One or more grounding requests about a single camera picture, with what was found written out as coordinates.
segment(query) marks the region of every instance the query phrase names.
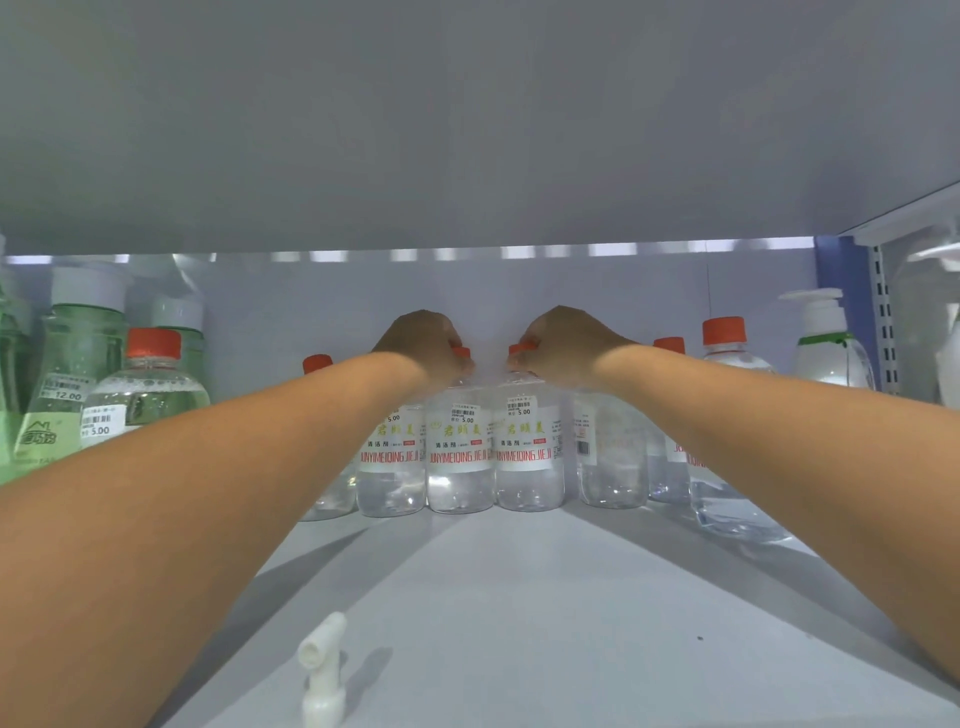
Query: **white shelf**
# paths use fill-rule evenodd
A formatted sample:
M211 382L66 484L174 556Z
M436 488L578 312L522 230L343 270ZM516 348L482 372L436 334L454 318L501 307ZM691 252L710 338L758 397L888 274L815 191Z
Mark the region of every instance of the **white shelf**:
M960 180L955 0L0 10L15 254L848 230Z
M657 511L367 521L166 725L297 726L292 656L333 610L347 726L960 721L960 692L818 557Z

